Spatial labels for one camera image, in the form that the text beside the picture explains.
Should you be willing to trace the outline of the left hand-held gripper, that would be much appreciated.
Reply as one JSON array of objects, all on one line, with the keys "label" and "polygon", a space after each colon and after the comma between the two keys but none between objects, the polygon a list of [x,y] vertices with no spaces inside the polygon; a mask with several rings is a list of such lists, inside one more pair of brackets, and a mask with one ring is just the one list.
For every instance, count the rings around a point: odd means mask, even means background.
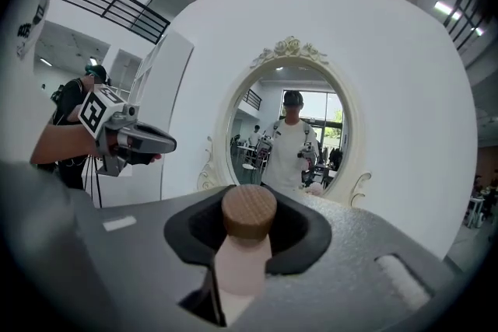
[{"label": "left hand-held gripper", "polygon": [[95,85],[86,95],[79,121],[95,140],[103,163],[99,174],[119,176],[128,163],[149,165],[176,150],[175,138],[138,122],[138,113],[137,105],[127,103],[109,86]]}]

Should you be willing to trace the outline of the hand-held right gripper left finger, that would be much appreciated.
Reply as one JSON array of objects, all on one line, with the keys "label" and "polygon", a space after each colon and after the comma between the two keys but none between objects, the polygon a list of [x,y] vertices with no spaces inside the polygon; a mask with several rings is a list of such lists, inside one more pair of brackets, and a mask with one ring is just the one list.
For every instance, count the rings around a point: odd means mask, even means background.
[{"label": "hand-held right gripper left finger", "polygon": [[214,331],[181,306],[207,270],[164,236],[173,201],[95,208],[82,190],[27,164],[1,165],[1,232],[15,265],[70,327]]}]

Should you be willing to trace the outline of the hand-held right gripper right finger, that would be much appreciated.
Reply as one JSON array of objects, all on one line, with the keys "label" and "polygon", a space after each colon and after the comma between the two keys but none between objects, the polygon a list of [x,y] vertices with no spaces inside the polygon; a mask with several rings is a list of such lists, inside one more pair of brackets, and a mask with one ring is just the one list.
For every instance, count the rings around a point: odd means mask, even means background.
[{"label": "hand-held right gripper right finger", "polygon": [[451,306],[452,271],[389,222],[323,198],[284,197],[322,215],[331,242],[306,272],[267,279],[231,331],[424,331]]}]

